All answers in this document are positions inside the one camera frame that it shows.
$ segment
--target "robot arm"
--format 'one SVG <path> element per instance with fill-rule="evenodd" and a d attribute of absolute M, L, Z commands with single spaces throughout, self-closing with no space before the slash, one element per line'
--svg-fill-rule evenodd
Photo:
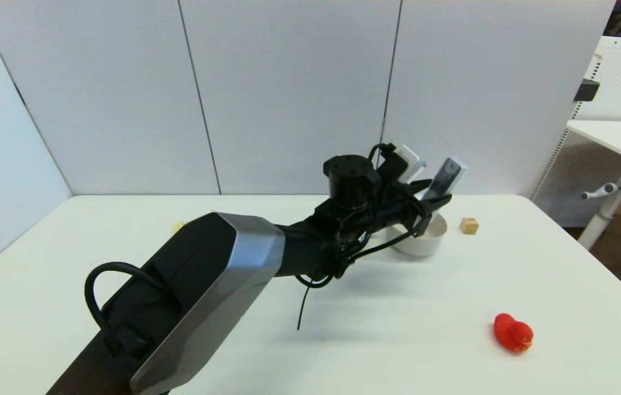
<path fill-rule="evenodd" d="M 377 170 L 371 163 L 376 149 L 385 158 Z M 399 154 L 379 144 L 370 158 L 326 161 L 330 199 L 303 222 L 273 225 L 210 213 L 186 224 L 141 268 L 97 267 L 85 296 L 100 331 L 48 395 L 167 393 L 198 373 L 273 277 L 295 275 L 309 287 L 325 286 L 357 258 L 424 233 L 431 213 L 451 195 L 417 200 L 430 180 L 399 182 L 409 167 Z M 371 233 L 396 223 L 408 232 L 362 251 Z M 93 281 L 107 270 L 133 277 L 98 310 Z"/>

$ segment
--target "black cable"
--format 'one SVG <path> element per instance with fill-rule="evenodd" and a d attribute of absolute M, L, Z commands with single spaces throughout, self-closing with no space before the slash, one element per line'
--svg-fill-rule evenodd
<path fill-rule="evenodd" d="M 93 320 L 95 320 L 95 323 L 102 330 L 110 330 L 110 325 L 108 325 L 108 321 L 105 320 L 105 318 L 103 317 L 103 314 L 98 307 L 98 303 L 95 301 L 95 295 L 93 294 L 93 284 L 95 283 L 98 275 L 103 272 L 120 272 L 129 274 L 135 278 L 145 281 L 146 283 L 149 283 L 157 290 L 167 292 L 167 285 L 160 283 L 159 281 L 155 280 L 155 278 L 151 275 L 143 272 L 141 268 L 130 265 L 130 263 L 108 262 L 97 266 L 87 276 L 87 281 L 84 284 L 84 298 L 87 301 L 87 307 L 89 308 L 89 312 L 91 313 Z"/>
<path fill-rule="evenodd" d="M 376 153 L 376 150 L 379 148 L 383 148 L 383 147 L 386 147 L 386 144 L 379 143 L 371 147 L 371 151 L 369 152 L 369 158 L 368 158 L 370 162 L 372 159 L 374 159 L 374 153 Z"/>
<path fill-rule="evenodd" d="M 308 281 L 305 278 L 303 278 L 300 275 L 296 276 L 296 280 L 300 281 L 301 284 L 305 285 L 306 287 L 309 288 L 322 288 L 325 287 L 325 285 L 330 284 L 330 280 L 332 280 L 332 276 L 328 275 L 328 277 L 326 277 L 323 281 L 319 282 L 319 283 L 314 283 L 313 281 Z"/>
<path fill-rule="evenodd" d="M 296 325 L 296 330 L 301 330 L 301 317 L 303 316 L 303 306 L 306 305 L 306 297 L 308 296 L 308 291 L 311 290 L 311 287 L 306 287 L 306 293 L 303 294 L 303 302 L 301 302 L 301 311 L 298 313 L 298 325 Z"/>
<path fill-rule="evenodd" d="M 354 262 L 355 260 L 361 258 L 361 257 L 366 257 L 366 255 L 369 255 L 370 253 L 374 253 L 377 251 L 381 251 L 385 248 L 391 247 L 392 245 L 395 245 L 398 242 L 401 242 L 405 239 L 407 239 L 408 237 L 414 235 L 415 233 L 418 232 L 418 230 L 420 230 L 425 223 L 428 220 L 428 215 L 425 212 L 425 207 L 423 207 L 423 204 L 421 204 L 421 202 L 415 198 L 415 196 L 410 195 L 408 193 L 406 193 L 404 190 L 401 190 L 400 188 L 397 188 L 398 191 L 404 195 L 406 198 L 408 198 L 409 202 L 413 203 L 413 205 L 416 207 L 416 209 L 418 209 L 418 213 L 420 214 L 421 218 L 420 221 L 418 223 L 416 223 L 415 225 L 413 225 L 412 228 L 410 228 L 410 230 L 408 230 L 408 232 L 403 233 L 403 235 L 400 235 L 396 238 L 393 238 L 392 240 L 387 241 L 386 243 L 383 243 L 381 245 L 377 245 L 376 247 L 372 247 L 368 250 L 365 250 L 363 252 L 358 252 L 355 255 L 353 255 L 353 257 L 351 257 L 351 262 Z"/>

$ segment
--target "white side table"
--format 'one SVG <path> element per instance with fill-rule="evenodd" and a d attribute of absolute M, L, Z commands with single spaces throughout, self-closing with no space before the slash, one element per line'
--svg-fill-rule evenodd
<path fill-rule="evenodd" d="M 583 137 L 601 144 L 602 146 L 621 155 L 621 122 L 615 121 L 569 121 L 567 127 L 572 132 L 578 133 Z M 621 204 L 621 177 L 617 181 L 619 190 L 608 196 L 603 202 L 599 212 L 594 215 L 591 222 L 579 237 L 581 245 L 587 250 L 593 247 L 601 233 L 606 230 L 609 222 L 616 214 Z"/>

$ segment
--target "small wooden cube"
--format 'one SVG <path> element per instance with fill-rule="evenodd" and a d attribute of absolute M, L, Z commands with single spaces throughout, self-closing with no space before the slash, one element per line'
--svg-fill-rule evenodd
<path fill-rule="evenodd" d="M 465 235 L 476 235 L 476 230 L 479 228 L 479 223 L 474 218 L 462 218 L 459 223 L 461 232 Z"/>

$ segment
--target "white table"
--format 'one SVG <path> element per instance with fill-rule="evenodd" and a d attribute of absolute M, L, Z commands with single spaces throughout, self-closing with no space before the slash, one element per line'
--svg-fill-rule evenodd
<path fill-rule="evenodd" d="M 592 142 L 601 144 L 602 146 L 621 155 L 621 122 L 615 121 L 569 121 L 567 127 L 572 132 L 578 133 L 586 137 Z M 591 249 L 599 239 L 601 234 L 613 216 L 616 214 L 618 207 L 621 205 L 621 177 L 617 181 L 620 188 L 616 193 L 608 196 L 606 201 L 601 205 L 599 212 L 594 215 L 591 222 L 586 226 L 584 232 L 579 237 L 581 245 L 587 250 Z"/>
<path fill-rule="evenodd" d="M 0 255 L 0 393 L 45 393 L 92 339 L 83 300 L 96 265 L 142 264 L 175 223 L 210 211 L 306 217 L 323 196 L 75 197 Z M 529 200 L 456 196 L 433 257 L 362 258 L 311 290 L 275 278 L 208 365 L 172 394 L 621 393 L 621 283 Z M 481 223 L 462 235 L 462 217 Z M 376 244 L 381 240 L 372 240 Z M 103 303 L 126 280 L 104 273 Z M 526 321 L 515 357 L 491 322 Z"/>

